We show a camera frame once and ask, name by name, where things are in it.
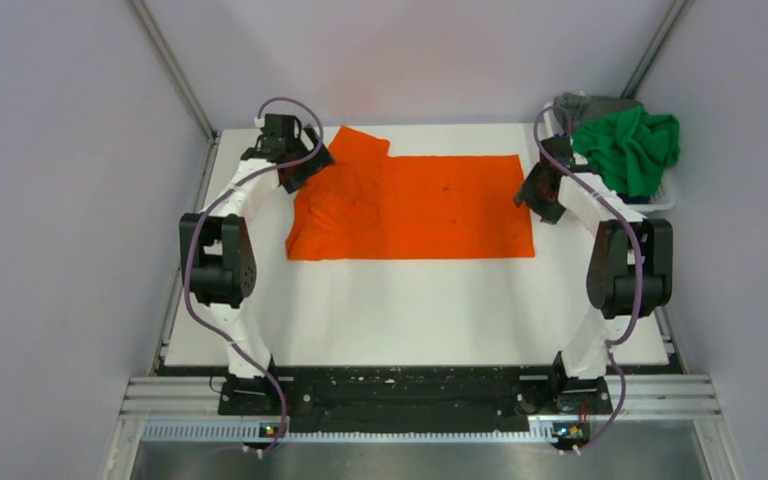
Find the orange t shirt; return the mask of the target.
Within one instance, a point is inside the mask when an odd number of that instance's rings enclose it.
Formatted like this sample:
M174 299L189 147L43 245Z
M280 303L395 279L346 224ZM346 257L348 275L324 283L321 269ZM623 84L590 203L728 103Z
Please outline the orange t shirt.
M335 162L296 195L292 261L532 258L524 181L509 155L390 154L390 141L342 126Z

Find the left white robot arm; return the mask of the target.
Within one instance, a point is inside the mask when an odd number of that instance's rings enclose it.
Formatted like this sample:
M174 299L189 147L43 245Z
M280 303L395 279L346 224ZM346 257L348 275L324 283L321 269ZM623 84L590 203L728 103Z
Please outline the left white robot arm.
M294 115L267 113L256 126L256 140L240 155L227 185L179 220L185 309L226 351L223 415L287 409L273 356L245 310L258 277L250 226L275 191L294 193L334 162L320 121L304 124Z

